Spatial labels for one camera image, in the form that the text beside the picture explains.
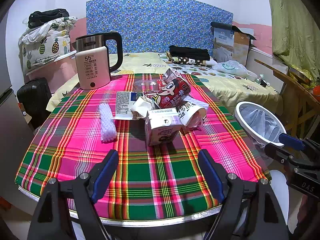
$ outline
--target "electric kettle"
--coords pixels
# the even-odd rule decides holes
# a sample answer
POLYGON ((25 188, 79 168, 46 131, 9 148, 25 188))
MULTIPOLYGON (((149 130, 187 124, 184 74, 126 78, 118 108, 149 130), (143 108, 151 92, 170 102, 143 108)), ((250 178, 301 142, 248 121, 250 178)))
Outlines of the electric kettle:
POLYGON ((72 44, 77 50, 76 67, 80 87, 91 90, 108 84, 110 73, 118 69, 123 60, 122 37, 118 32, 97 33, 76 38, 72 44), (109 49, 106 40, 115 40, 117 44, 118 61, 110 67, 109 49))

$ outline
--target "trash bin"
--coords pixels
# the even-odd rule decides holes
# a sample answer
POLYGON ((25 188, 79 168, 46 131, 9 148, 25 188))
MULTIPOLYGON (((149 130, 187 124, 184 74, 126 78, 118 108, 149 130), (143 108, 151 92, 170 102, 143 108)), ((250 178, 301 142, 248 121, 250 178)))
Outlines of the trash bin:
POLYGON ((238 103, 235 109, 235 117, 245 132, 251 136, 254 145, 268 166, 273 159, 265 155, 264 147, 268 143, 273 143, 279 147, 284 146, 279 142, 279 135, 286 133, 282 123, 269 110, 251 102, 238 103))

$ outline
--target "white plastic bag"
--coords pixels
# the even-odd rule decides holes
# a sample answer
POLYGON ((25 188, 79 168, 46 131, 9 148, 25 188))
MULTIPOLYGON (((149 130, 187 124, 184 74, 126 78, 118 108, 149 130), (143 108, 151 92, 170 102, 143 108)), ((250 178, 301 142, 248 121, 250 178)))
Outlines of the white plastic bag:
POLYGON ((232 51, 227 50, 224 47, 219 47, 215 50, 215 58, 217 62, 226 62, 232 59, 232 51))
POLYGON ((234 60, 218 63, 217 65, 212 66, 212 69, 240 77, 246 77, 248 73, 248 70, 244 67, 244 65, 234 60))
MULTIPOLYGON (((244 121, 259 135, 271 142, 279 142, 279 135, 282 133, 280 126, 276 121, 266 114, 264 111, 257 109, 253 106, 244 106, 240 108, 240 114, 244 121)), ((253 144, 259 151, 262 159, 264 160, 266 166, 269 166, 273 159, 268 157, 264 152, 265 145, 258 142, 252 136, 248 134, 252 139, 253 144)))

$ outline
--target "black suitcase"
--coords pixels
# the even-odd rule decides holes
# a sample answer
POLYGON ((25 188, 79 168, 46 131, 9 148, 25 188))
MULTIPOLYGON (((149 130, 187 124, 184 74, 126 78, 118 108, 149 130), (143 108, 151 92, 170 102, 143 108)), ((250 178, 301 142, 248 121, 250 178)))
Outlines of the black suitcase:
POLYGON ((46 110, 51 98, 48 82, 45 78, 36 78, 23 85, 17 91, 17 98, 29 114, 31 124, 36 129, 44 123, 50 112, 46 110))

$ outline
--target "blue patterned headboard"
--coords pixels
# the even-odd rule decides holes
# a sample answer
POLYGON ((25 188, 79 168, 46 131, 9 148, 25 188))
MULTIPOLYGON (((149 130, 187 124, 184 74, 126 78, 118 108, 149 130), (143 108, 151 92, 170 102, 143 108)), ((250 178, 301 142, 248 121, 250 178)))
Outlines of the blue patterned headboard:
MULTIPOLYGON (((86 3, 87 34, 117 31, 124 53, 166 52, 170 45, 208 49, 210 22, 232 24, 233 13, 195 0, 92 0, 86 3)), ((110 53, 116 43, 108 42, 110 53)))

